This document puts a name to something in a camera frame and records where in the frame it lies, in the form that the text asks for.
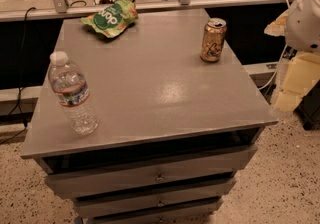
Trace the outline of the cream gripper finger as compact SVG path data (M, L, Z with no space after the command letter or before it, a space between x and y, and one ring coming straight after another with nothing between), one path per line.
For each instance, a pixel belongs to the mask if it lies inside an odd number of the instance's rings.
M286 20L288 16L288 11L284 11L280 14L273 22L268 24L264 29L266 35L278 37L285 35Z
M320 54L298 51L288 64L274 103L281 112L292 112L320 80Z

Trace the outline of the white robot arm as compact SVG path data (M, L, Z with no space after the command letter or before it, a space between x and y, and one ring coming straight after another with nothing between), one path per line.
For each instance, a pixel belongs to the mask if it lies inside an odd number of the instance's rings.
M280 62L271 100L278 111L291 112L320 80L320 0L294 0L264 33L284 36L286 45L297 51Z

